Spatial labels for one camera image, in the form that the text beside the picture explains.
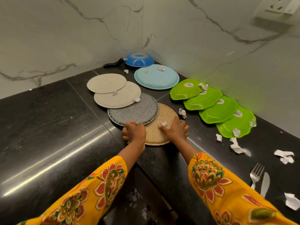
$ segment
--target green plate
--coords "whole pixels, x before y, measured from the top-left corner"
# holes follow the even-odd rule
[[[183,103],[188,110],[204,110],[216,104],[222,97],[222,92],[218,89],[208,87],[207,90],[197,96],[185,100]]]
[[[185,79],[176,84],[170,91],[171,99],[173,100],[186,100],[198,95],[203,91],[198,84],[203,83],[194,79]]]
[[[220,134],[225,138],[235,137],[233,134],[233,129],[239,129],[241,134],[238,136],[238,138],[241,138],[250,133],[253,123],[256,123],[254,114],[244,107],[238,106],[238,109],[232,118],[223,123],[217,123],[216,126]]]
[[[221,123],[233,116],[238,109],[238,102],[227,96],[222,96],[215,105],[200,110],[199,115],[207,124]]]

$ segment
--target yellow floral sleeve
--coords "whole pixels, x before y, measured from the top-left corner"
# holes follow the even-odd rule
[[[96,225],[111,206],[127,173],[122,157],[115,156],[58,199],[40,217],[18,225]]]
[[[204,201],[217,224],[289,224],[270,202],[218,164],[200,152],[188,167],[190,183]]]

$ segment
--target hand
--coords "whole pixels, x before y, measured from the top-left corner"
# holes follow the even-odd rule
[[[179,121],[179,118],[175,116],[170,129],[163,125],[158,125],[158,128],[164,132],[168,140],[175,143],[180,140],[186,140],[188,137],[188,129],[190,127],[185,124],[185,121]]]
[[[137,141],[145,144],[146,141],[146,129],[142,122],[137,126],[135,121],[130,121],[125,124],[125,127],[122,129],[123,140],[128,141],[128,143]]]

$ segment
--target blue frying pan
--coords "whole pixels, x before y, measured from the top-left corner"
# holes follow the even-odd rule
[[[154,59],[145,53],[133,53],[127,55],[127,58],[120,58],[115,63],[105,64],[103,65],[104,68],[109,67],[116,67],[125,62],[126,65],[133,66],[133,67],[147,67],[154,64]]]

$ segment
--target knife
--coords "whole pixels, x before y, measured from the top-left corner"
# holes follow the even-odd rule
[[[262,180],[262,188],[260,190],[260,194],[263,198],[265,198],[269,186],[270,186],[270,176],[267,172],[265,172]]]

